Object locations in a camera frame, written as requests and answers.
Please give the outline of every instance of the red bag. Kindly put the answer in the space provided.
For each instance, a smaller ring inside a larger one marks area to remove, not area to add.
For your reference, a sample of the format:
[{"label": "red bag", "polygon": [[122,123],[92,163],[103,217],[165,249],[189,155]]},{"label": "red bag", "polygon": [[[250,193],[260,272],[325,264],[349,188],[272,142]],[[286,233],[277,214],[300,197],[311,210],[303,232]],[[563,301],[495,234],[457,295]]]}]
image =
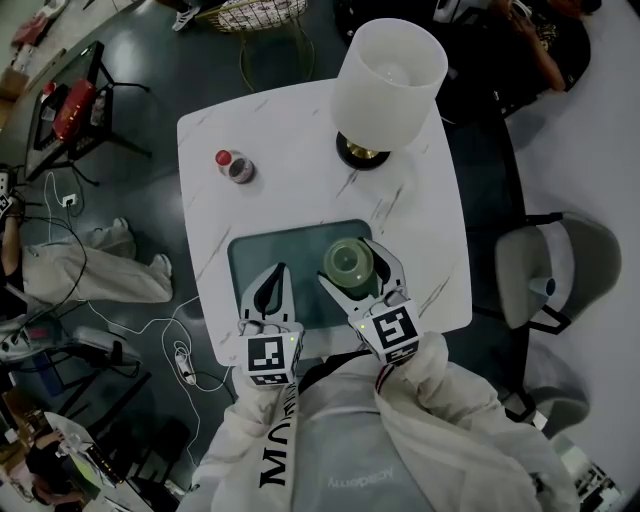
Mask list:
[{"label": "red bag", "polygon": [[91,112],[96,97],[96,86],[88,80],[78,80],[64,100],[58,115],[53,121],[53,131],[62,141],[73,139],[80,125]]}]

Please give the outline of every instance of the gray chair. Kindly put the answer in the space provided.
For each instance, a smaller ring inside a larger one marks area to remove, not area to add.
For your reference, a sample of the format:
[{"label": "gray chair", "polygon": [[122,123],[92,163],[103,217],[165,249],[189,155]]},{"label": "gray chair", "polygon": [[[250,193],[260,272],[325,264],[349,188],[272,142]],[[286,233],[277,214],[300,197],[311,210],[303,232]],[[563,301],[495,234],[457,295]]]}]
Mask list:
[{"label": "gray chair", "polygon": [[[511,329],[532,329],[559,334],[591,304],[613,288],[621,269],[620,245],[604,226],[576,213],[531,216],[531,225],[503,235],[496,243],[495,265],[502,315],[474,307],[477,313],[503,318]],[[546,297],[529,289],[535,277],[551,276],[551,256],[538,225],[560,222],[567,231],[574,257],[574,278],[567,302],[560,311],[546,305]],[[531,319],[544,311],[558,322],[550,326]]]}]

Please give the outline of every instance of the sneaker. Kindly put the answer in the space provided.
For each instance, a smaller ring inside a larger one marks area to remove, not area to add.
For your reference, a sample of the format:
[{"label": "sneaker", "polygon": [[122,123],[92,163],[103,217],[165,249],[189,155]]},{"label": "sneaker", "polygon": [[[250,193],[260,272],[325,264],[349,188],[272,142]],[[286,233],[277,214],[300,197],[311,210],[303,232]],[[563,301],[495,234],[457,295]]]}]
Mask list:
[{"label": "sneaker", "polygon": [[188,11],[185,12],[179,12],[176,14],[176,22],[173,24],[173,27],[171,27],[173,29],[174,32],[179,32],[180,30],[182,30],[187,23],[189,23],[196,14],[198,14],[200,12],[200,7],[195,6],[195,7],[191,7],[189,8]]},{"label": "sneaker", "polygon": [[171,277],[173,267],[171,266],[169,256],[166,254],[156,254],[149,266],[160,270],[163,274],[166,274],[167,277]]},{"label": "sneaker", "polygon": [[124,228],[129,231],[129,223],[127,219],[124,217],[118,217],[117,219],[113,219],[113,227],[114,228]]}]

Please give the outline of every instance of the plastic bottle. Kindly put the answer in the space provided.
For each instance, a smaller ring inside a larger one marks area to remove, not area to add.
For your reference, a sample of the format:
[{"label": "plastic bottle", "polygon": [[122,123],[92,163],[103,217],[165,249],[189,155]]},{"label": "plastic bottle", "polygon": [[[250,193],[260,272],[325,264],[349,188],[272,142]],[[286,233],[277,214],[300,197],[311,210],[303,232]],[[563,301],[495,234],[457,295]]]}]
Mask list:
[{"label": "plastic bottle", "polygon": [[240,151],[222,149],[216,153],[216,164],[221,174],[235,183],[248,183],[255,175],[253,162]]}]

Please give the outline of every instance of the table lamp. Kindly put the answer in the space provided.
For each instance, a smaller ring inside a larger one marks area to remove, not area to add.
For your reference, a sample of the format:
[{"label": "table lamp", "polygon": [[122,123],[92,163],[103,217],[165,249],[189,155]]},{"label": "table lamp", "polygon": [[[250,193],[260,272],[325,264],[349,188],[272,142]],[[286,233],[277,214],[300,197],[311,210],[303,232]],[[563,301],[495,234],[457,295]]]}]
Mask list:
[{"label": "table lamp", "polygon": [[331,99],[342,160],[372,169],[415,139],[447,69],[444,49],[419,26],[392,18],[362,25]]}]

